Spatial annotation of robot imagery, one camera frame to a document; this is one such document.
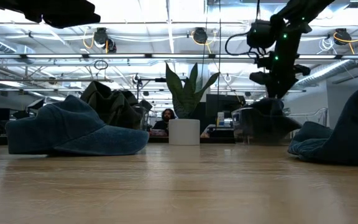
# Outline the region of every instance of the ventilation duct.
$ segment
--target ventilation duct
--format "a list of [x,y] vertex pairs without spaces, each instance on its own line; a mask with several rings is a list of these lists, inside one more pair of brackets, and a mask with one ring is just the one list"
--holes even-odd
[[331,78],[337,74],[342,72],[346,72],[346,70],[352,70],[353,68],[358,67],[358,64],[355,60],[340,60],[338,62],[334,62],[327,65],[320,65],[311,70],[310,75],[306,78],[302,78],[297,81],[295,86],[310,86],[316,83],[319,83],[327,78]]
[[[0,38],[0,52],[4,54],[34,54],[35,51],[22,44],[14,44]],[[20,60],[25,63],[33,63],[32,60]]]

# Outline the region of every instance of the white wall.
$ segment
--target white wall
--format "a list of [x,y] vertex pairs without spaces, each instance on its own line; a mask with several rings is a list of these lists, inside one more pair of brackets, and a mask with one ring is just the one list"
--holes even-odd
[[329,126],[334,128],[349,97],[358,90],[354,85],[328,85]]
[[315,87],[302,88],[304,93],[289,93],[284,97],[284,108],[290,108],[291,113],[316,112],[328,107],[327,85],[321,82]]
[[12,110],[24,110],[39,98],[30,95],[19,95],[18,92],[8,92],[8,96],[0,95],[0,108],[9,108]]

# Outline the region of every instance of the clothing pile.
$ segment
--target clothing pile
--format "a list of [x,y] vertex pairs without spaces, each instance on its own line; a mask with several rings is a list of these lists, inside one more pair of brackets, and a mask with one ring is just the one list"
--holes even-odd
[[288,152],[304,161],[358,166],[358,90],[348,99],[333,130],[306,122]]
[[45,105],[36,117],[6,124],[10,154],[131,155],[149,140],[138,130],[151,105],[129,91],[92,82],[82,94]]

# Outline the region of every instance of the wooden table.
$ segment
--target wooden table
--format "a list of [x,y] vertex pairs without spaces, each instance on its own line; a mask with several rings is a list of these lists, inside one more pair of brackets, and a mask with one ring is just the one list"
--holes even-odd
[[0,223],[358,223],[358,167],[286,147],[149,144],[135,156],[11,156]]

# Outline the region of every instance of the person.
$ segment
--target person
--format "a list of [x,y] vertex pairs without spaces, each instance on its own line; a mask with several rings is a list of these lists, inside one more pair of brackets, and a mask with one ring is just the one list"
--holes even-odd
[[161,117],[162,121],[157,121],[153,129],[165,130],[168,134],[169,120],[175,119],[175,114],[172,109],[165,109]]

